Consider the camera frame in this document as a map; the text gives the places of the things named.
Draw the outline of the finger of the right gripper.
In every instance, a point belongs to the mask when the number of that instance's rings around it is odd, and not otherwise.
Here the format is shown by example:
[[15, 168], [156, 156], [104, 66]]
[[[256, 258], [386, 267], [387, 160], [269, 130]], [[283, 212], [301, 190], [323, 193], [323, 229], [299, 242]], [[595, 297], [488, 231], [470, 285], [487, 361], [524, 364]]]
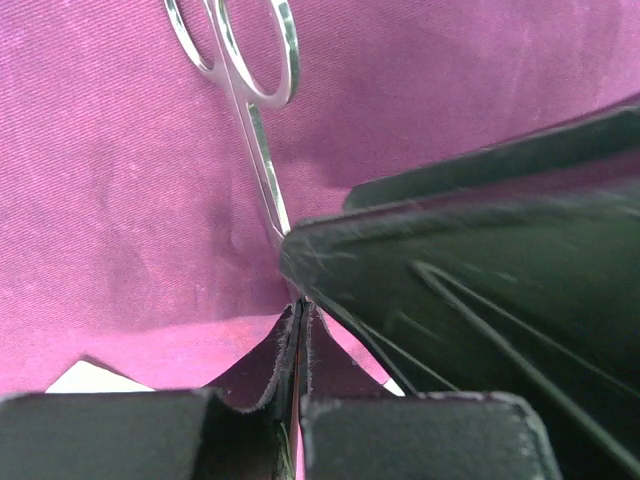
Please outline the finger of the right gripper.
[[621, 102], [518, 139], [353, 187], [345, 210], [562, 170], [639, 147], [639, 104]]
[[639, 475], [639, 186], [298, 225], [284, 276], [408, 392], [503, 391], [568, 479]]

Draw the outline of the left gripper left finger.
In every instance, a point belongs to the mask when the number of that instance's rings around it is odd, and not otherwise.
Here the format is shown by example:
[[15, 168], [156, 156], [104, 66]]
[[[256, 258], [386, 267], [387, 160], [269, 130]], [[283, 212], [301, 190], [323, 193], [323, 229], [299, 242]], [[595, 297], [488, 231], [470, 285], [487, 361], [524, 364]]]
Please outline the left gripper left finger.
[[211, 383], [1, 399], [4, 479], [292, 479], [297, 304]]

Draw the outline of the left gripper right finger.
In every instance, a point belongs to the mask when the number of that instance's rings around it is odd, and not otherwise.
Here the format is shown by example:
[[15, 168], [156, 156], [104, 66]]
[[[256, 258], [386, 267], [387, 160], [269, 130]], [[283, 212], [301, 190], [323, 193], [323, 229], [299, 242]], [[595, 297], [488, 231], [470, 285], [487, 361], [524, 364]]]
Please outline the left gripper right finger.
[[301, 308], [299, 419], [309, 479], [559, 479], [546, 428], [504, 392], [397, 396]]

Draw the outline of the steel forceps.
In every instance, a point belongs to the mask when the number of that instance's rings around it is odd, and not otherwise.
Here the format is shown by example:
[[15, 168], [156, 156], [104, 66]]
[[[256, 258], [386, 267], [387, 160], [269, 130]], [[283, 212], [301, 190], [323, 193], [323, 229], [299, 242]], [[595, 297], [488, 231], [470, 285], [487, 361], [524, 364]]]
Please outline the steel forceps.
[[165, 9], [184, 52], [196, 69], [203, 77], [225, 91], [255, 173], [268, 235], [272, 245], [278, 249], [290, 231], [290, 222], [269, 153], [260, 110], [282, 109], [293, 100], [300, 77], [300, 55], [295, 21], [289, 3], [268, 1], [266, 5], [274, 22], [280, 54], [280, 83], [272, 93], [262, 89], [246, 65], [234, 37], [224, 1], [204, 3], [216, 42], [214, 61], [211, 64], [205, 61], [196, 47], [178, 3], [167, 1]]

